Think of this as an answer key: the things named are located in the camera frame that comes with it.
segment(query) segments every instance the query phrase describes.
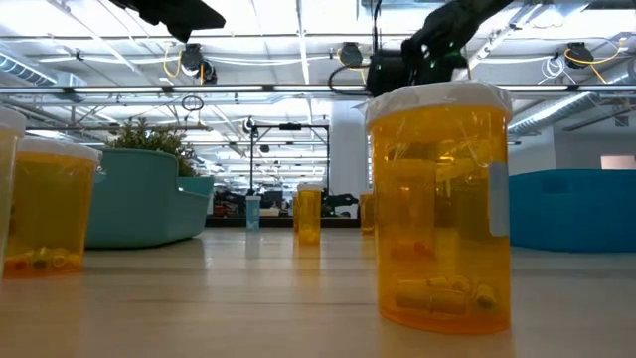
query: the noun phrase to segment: fluorescent light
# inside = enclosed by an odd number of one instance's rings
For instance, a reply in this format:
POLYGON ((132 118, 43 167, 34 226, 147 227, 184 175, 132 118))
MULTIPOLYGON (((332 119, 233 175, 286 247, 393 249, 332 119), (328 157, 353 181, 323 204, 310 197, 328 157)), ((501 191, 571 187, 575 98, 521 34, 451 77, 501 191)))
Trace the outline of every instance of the fluorescent light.
MULTIPOLYGON (((364 91, 364 86, 334 86, 336 90, 344 90, 344 91, 364 91)), ((331 91, 329 86, 274 86, 274 91, 308 91, 308 92, 320 92, 320 91, 331 91)))
POLYGON ((10 94, 47 94, 47 93, 63 93, 60 88, 0 88, 0 93, 10 94))
POLYGON ((27 130, 27 133, 33 134, 33 135, 37 135, 37 136, 41 136, 41 137, 45 137, 45 138, 51 138, 51 139, 64 138, 63 135, 59 134, 56 131, 52 131, 52 130, 27 130))
POLYGON ((109 88, 73 88, 76 93, 154 93, 163 91, 159 87, 109 87, 109 88))
POLYGON ((563 90, 567 90, 567 86, 561 86, 561 85, 555 85, 555 86, 550 86, 550 85, 545 85, 545 86, 541 86, 541 85, 535 85, 535 86, 511 85, 511 86, 500 86, 500 88, 503 89, 503 90, 511 91, 511 92, 516 92, 516 91, 563 91, 563 90))
POLYGON ((262 86, 179 86, 175 92, 241 92, 262 91, 262 86))
POLYGON ((621 90, 621 91, 633 91, 636 90, 636 86, 629 85, 583 85, 578 88, 578 90, 621 90))

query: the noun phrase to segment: white column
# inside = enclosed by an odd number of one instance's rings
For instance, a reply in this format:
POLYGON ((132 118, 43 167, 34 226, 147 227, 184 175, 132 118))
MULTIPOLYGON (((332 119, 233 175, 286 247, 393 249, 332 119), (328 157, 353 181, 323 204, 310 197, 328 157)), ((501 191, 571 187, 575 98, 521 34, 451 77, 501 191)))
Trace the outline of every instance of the white column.
MULTIPOLYGON (((331 113, 331 194, 352 194, 360 199, 360 193, 368 183, 368 145, 364 116, 354 108, 358 102, 336 101, 331 113)), ((358 206, 338 208, 357 217, 358 206)))

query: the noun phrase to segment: desk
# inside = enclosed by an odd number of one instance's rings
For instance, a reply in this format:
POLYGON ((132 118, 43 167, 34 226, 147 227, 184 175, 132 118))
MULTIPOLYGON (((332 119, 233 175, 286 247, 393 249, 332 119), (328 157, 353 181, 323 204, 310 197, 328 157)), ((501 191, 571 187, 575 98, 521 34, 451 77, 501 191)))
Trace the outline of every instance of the desk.
POLYGON ((382 319, 372 241, 322 240, 208 229, 88 252, 82 275, 5 280, 0 357, 636 357, 636 256, 513 250, 513 328, 462 337, 382 319))

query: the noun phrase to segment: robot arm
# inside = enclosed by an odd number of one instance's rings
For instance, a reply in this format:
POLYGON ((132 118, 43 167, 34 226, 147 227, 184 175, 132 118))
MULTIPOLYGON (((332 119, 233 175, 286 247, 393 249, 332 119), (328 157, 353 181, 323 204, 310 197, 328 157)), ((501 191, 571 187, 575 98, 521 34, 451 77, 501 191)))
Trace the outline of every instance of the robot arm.
POLYGON ((379 50, 374 54, 367 90, 378 96, 404 86, 450 81, 453 70, 467 66, 459 50, 484 21, 512 2, 454 0, 437 8, 420 30, 404 40, 401 51, 379 50))
POLYGON ((110 0, 139 13, 145 22, 166 25, 177 40, 187 43, 193 30, 221 29, 226 19, 202 0, 110 0))

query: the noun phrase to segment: white bottle cap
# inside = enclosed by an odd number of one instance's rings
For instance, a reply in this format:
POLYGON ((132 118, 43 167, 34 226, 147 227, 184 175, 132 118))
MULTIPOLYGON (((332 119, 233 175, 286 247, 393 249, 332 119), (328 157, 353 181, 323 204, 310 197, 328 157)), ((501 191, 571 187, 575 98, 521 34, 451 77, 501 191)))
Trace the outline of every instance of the white bottle cap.
POLYGON ((372 99, 367 106, 367 126, 376 119, 410 109, 437 105, 479 105, 500 108, 510 121, 510 94, 495 85, 479 81, 408 86, 372 99))
POLYGON ((24 136, 27 126, 27 117, 13 109, 0 107, 0 129, 7 129, 24 136))
POLYGON ((44 153, 83 158, 99 163, 101 152, 81 144, 58 140, 24 138, 18 141, 19 153, 44 153))

